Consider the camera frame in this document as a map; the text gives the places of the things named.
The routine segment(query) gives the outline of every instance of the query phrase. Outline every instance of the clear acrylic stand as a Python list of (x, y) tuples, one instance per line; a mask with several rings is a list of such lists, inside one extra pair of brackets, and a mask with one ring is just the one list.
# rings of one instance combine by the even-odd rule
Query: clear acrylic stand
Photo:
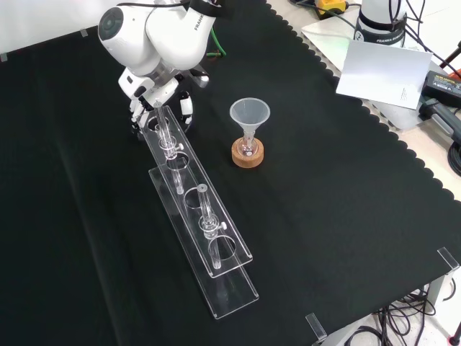
[(243, 265), (253, 257), (169, 107), (138, 121), (157, 168), (149, 171), (216, 319), (259, 298)]

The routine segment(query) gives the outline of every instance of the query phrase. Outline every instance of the black tablecloth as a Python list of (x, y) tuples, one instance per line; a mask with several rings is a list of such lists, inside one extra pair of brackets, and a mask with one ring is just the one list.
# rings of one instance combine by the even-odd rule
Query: black tablecloth
[[(69, 35), (0, 64), (5, 345), (309, 345), (448, 271), (459, 203), (263, 1), (218, 21), (228, 55), (189, 81), (189, 139), (254, 261), (254, 304), (215, 321), (130, 139), (123, 67)], [(259, 97), (266, 157), (231, 161), (230, 105)], [(178, 112), (178, 101), (171, 106)]]

